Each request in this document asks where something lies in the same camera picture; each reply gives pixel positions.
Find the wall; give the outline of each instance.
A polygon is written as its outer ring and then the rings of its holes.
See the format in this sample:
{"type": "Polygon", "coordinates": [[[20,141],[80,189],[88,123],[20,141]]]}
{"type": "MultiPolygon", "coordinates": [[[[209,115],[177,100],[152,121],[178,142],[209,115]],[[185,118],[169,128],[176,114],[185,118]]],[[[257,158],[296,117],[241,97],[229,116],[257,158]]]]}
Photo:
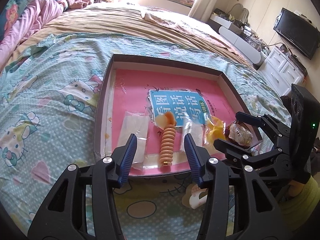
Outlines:
{"type": "MultiPolygon", "coordinates": [[[[216,7],[229,11],[236,3],[238,3],[236,0],[218,0],[216,7]]],[[[239,0],[239,3],[249,10],[249,24],[267,44],[284,42],[273,30],[276,17],[283,7],[292,12],[300,11],[320,30],[320,16],[310,0],[239,0]]],[[[320,49],[316,51],[312,60],[296,49],[292,52],[308,70],[306,88],[320,101],[320,49]]]]}

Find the pink blanket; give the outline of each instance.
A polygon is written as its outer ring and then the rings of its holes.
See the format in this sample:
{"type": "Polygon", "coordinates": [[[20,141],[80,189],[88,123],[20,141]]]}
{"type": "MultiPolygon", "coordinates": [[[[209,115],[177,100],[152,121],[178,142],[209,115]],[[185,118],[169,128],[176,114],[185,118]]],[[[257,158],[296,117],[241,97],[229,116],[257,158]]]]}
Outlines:
{"type": "Polygon", "coordinates": [[[0,71],[15,48],[63,12],[55,0],[32,0],[0,44],[0,71]]]}

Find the plastic bag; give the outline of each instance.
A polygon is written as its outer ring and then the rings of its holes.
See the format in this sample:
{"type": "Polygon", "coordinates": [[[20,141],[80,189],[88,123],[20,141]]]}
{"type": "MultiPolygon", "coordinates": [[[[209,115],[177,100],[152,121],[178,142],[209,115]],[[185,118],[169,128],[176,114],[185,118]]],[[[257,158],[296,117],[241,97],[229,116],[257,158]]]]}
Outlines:
{"type": "Polygon", "coordinates": [[[238,121],[230,125],[229,132],[228,138],[232,143],[236,143],[242,148],[251,147],[253,135],[249,130],[241,126],[238,121]]]}
{"type": "Polygon", "coordinates": [[[225,140],[226,123],[215,116],[204,113],[205,129],[204,129],[204,147],[210,155],[218,153],[213,143],[216,139],[225,140]]]}
{"type": "Polygon", "coordinates": [[[182,139],[181,139],[181,146],[180,151],[185,152],[184,150],[184,137],[190,133],[195,144],[197,146],[202,147],[203,145],[203,131],[204,126],[199,122],[194,122],[190,119],[187,113],[184,113],[185,118],[183,119],[183,127],[182,127],[182,139]]]}
{"type": "Polygon", "coordinates": [[[149,121],[150,118],[147,114],[126,112],[118,138],[117,147],[120,147],[127,143],[130,134],[133,133],[137,137],[137,151],[133,158],[132,167],[139,170],[142,170],[146,156],[149,121]]]}

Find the blue label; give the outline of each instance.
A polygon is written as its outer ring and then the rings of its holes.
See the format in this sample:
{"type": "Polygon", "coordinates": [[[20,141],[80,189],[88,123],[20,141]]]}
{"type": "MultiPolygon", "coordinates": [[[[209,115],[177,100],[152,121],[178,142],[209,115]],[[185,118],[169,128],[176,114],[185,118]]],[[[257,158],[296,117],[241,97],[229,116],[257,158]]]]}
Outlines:
{"type": "Polygon", "coordinates": [[[152,106],[153,118],[172,112],[177,121],[177,127],[183,126],[183,119],[189,118],[201,124],[205,124],[204,113],[207,112],[207,105],[204,98],[197,92],[172,91],[172,90],[150,90],[149,100],[152,106]]]}

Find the polka dot bedsheet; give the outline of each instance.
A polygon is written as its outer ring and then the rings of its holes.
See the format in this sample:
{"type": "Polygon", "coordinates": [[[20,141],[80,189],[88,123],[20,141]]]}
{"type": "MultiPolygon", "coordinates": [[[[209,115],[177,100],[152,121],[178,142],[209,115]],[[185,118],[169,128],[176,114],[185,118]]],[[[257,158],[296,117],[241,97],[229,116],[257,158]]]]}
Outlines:
{"type": "MultiPolygon", "coordinates": [[[[6,66],[0,79],[0,201],[26,234],[47,193],[70,163],[95,162],[94,114],[103,75],[112,54],[168,58],[223,71],[252,114],[271,114],[289,125],[279,96],[254,70],[214,53],[122,34],[50,35],[25,49],[6,66]]],[[[254,148],[271,149],[263,135],[254,148]]],[[[127,239],[195,239],[204,206],[188,206],[190,174],[130,179],[115,190],[127,239]]],[[[228,233],[232,233],[230,189],[228,233]]],[[[88,231],[94,234],[90,191],[88,231]]]]}

